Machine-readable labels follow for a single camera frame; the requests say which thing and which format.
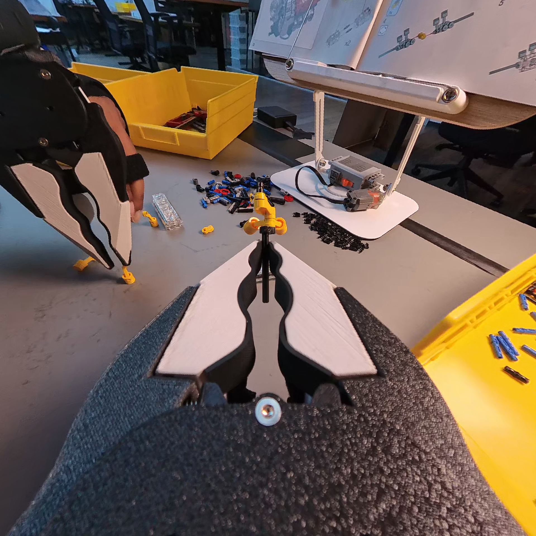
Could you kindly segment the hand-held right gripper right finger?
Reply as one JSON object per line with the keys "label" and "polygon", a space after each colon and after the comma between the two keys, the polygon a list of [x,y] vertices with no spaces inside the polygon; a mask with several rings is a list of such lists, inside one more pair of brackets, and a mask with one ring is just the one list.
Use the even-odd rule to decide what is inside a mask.
{"label": "hand-held right gripper right finger", "polygon": [[270,245],[274,297],[283,310],[278,365],[290,401],[303,403],[317,388],[373,377],[378,365],[339,298],[336,287],[276,242]]}

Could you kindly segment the pile of red black beams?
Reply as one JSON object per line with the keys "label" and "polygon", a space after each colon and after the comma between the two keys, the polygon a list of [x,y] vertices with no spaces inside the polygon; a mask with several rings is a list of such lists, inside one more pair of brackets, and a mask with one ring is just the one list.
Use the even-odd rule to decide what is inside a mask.
{"label": "pile of red black beams", "polygon": [[164,124],[166,128],[193,131],[205,134],[207,124],[207,111],[199,106],[192,107],[191,110],[170,119]]}

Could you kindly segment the stack of grey crates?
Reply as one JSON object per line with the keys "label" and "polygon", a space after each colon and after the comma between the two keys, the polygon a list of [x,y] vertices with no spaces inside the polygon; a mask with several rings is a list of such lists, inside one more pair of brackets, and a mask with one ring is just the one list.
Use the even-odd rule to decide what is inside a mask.
{"label": "stack of grey crates", "polygon": [[229,49],[231,67],[238,70],[254,70],[254,53],[249,49],[257,12],[243,9],[231,11],[229,18]]}

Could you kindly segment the white book stand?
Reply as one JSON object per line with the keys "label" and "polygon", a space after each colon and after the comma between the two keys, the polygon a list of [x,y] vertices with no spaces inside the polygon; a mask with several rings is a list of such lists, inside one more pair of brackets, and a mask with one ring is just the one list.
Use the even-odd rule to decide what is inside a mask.
{"label": "white book stand", "polygon": [[[399,193],[397,187],[412,148],[425,122],[425,118],[438,119],[442,122],[468,127],[470,129],[488,130],[513,125],[535,115],[535,106],[473,93],[468,94],[468,104],[464,110],[458,114],[450,115],[420,106],[400,104],[378,97],[368,97],[360,93],[331,90],[323,85],[308,83],[302,85],[292,81],[290,76],[285,73],[285,61],[283,59],[271,56],[265,57],[263,54],[262,56],[265,59],[266,68],[278,80],[314,91],[315,157],[308,164],[296,168],[296,177],[301,180],[305,192],[299,191],[296,188],[295,179],[291,178],[289,172],[284,172],[282,178],[276,180],[276,185],[289,188],[295,199],[323,213],[326,218],[344,227],[350,233],[366,240],[380,238],[418,211],[418,204],[411,198]],[[327,185],[323,185],[318,181],[318,176],[327,179],[327,174],[330,170],[330,164],[322,154],[324,141],[324,135],[322,133],[324,93],[331,93],[367,104],[376,104],[385,108],[407,112],[418,117],[417,125],[413,130],[404,153],[397,177],[387,180],[390,183],[385,186],[385,199],[377,209],[348,212],[343,206],[343,200],[350,190],[334,185],[334,192],[329,192]]]}

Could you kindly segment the clear cylinder block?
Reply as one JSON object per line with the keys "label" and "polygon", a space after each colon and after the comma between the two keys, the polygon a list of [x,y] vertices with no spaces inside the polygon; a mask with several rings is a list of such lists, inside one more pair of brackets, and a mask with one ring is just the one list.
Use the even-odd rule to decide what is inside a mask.
{"label": "clear cylinder block", "polygon": [[167,231],[183,227],[183,220],[165,194],[153,195],[152,201],[157,215]]}

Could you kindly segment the instruction booklet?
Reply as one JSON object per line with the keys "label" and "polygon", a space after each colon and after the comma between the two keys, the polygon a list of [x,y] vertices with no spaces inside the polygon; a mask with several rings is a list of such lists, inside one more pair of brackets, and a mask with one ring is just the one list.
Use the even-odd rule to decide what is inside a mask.
{"label": "instruction booklet", "polygon": [[535,105],[535,1],[262,1],[250,49],[317,84],[455,115]]}

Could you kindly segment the pile of mixed small bricks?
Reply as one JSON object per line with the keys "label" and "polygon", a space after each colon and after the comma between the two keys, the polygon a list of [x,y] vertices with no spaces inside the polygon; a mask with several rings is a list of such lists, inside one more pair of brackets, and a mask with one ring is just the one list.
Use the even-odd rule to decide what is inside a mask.
{"label": "pile of mixed small bricks", "polygon": [[213,179],[201,184],[197,178],[191,182],[202,198],[200,204],[207,209],[212,205],[223,205],[228,213],[252,213],[253,201],[258,189],[266,195],[272,205],[285,205],[294,201],[293,196],[285,190],[279,190],[269,175],[257,176],[251,172],[241,175],[232,171],[224,171],[221,176],[218,170],[212,170]]}

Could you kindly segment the group of blue pins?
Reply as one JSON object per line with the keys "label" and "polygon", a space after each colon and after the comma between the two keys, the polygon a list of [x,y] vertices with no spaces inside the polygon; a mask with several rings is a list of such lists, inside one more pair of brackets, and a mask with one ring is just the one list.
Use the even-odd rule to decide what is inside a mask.
{"label": "group of blue pins", "polygon": [[[535,320],[535,282],[528,286],[524,291],[517,295],[520,311],[527,317]],[[521,344],[520,348],[516,346],[509,334],[504,330],[497,333],[489,334],[488,341],[492,352],[498,360],[506,359],[508,362],[516,364],[519,362],[521,353],[525,353],[535,358],[535,346]],[[531,380],[519,370],[511,365],[502,366],[502,372],[516,383],[529,385]]]}

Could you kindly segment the black power adapter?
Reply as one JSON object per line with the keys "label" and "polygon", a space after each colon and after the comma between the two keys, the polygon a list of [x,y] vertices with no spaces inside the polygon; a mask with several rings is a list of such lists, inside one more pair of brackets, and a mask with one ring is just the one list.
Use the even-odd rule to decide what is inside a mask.
{"label": "black power adapter", "polygon": [[297,115],[279,106],[258,107],[257,119],[273,129],[294,130]]}

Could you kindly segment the grey toy motor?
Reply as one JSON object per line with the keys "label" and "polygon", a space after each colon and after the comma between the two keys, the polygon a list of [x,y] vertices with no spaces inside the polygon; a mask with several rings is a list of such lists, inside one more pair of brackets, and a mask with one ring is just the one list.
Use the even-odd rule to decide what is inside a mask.
{"label": "grey toy motor", "polygon": [[386,196],[385,186],[382,184],[368,189],[350,190],[343,200],[343,206],[348,212],[377,209]]}

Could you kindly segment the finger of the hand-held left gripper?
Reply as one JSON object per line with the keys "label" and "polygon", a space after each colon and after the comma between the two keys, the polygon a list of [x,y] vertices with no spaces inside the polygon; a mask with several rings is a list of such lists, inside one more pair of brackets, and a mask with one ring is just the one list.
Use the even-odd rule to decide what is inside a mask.
{"label": "finger of the hand-held left gripper", "polygon": [[106,269],[114,267],[108,251],[93,233],[90,219],[78,209],[60,175],[30,163],[17,164],[10,170],[47,224]]}
{"label": "finger of the hand-held left gripper", "polygon": [[96,203],[97,217],[107,230],[112,250],[123,266],[129,266],[132,250],[130,202],[119,199],[102,154],[82,154],[75,174]]}

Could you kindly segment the black axle with yellow pistons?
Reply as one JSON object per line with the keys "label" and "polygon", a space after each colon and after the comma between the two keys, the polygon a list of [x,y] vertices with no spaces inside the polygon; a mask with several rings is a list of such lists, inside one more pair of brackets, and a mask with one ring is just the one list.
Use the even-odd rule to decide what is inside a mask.
{"label": "black axle with yellow pistons", "polygon": [[269,276],[270,276],[270,235],[284,235],[287,232],[287,224],[284,218],[276,217],[276,207],[270,200],[270,196],[264,192],[264,183],[258,182],[257,190],[250,199],[253,203],[253,210],[262,219],[252,217],[248,219],[243,230],[248,235],[256,232],[261,236],[260,260],[262,269],[262,299],[263,303],[269,302]]}

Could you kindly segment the pile of black pins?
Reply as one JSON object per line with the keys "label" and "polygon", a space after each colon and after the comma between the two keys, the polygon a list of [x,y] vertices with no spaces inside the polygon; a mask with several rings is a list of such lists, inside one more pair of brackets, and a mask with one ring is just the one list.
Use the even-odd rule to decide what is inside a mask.
{"label": "pile of black pins", "polygon": [[292,217],[302,218],[303,223],[317,234],[319,240],[327,245],[357,253],[369,249],[368,243],[318,213],[293,212]]}

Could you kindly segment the black office chair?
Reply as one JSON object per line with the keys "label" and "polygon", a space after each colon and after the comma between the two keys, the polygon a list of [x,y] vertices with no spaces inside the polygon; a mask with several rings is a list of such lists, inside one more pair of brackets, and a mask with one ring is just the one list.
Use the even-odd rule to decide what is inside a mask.
{"label": "black office chair", "polygon": [[[150,12],[144,1],[134,1],[144,25],[146,55],[151,72],[160,71],[160,64],[180,70],[190,67],[190,56],[196,54],[195,47],[186,42],[186,28],[179,15]],[[160,21],[167,24],[167,39],[161,39]]]}
{"label": "black office chair", "polygon": [[[468,184],[472,183],[490,193],[494,199],[492,207],[503,202],[504,195],[471,169],[476,159],[483,159],[492,165],[511,169],[524,155],[535,152],[535,116],[502,128],[477,130],[443,122],[438,129],[446,140],[436,146],[436,151],[448,149],[462,156],[458,164],[416,164],[411,173],[421,181],[432,182],[448,178],[448,186],[456,185],[461,197],[468,198]],[[420,177],[422,169],[434,170],[426,177]]]}

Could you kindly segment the grey desk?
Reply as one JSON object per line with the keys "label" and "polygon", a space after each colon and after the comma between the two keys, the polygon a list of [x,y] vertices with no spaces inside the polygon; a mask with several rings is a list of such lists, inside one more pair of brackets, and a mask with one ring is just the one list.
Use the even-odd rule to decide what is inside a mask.
{"label": "grey desk", "polygon": [[[1,535],[34,499],[79,409],[117,353],[178,294],[244,248],[239,215],[203,210],[192,178],[211,169],[272,174],[311,156],[283,133],[253,123],[213,160],[141,150],[151,171],[145,209],[162,192],[184,227],[133,226],[136,282],[91,263],[69,241],[1,192]],[[405,176],[399,191],[419,210],[363,253],[326,245],[292,211],[279,239],[344,287],[407,346],[447,313],[535,253],[535,229]],[[201,230],[212,225],[214,232]]]}

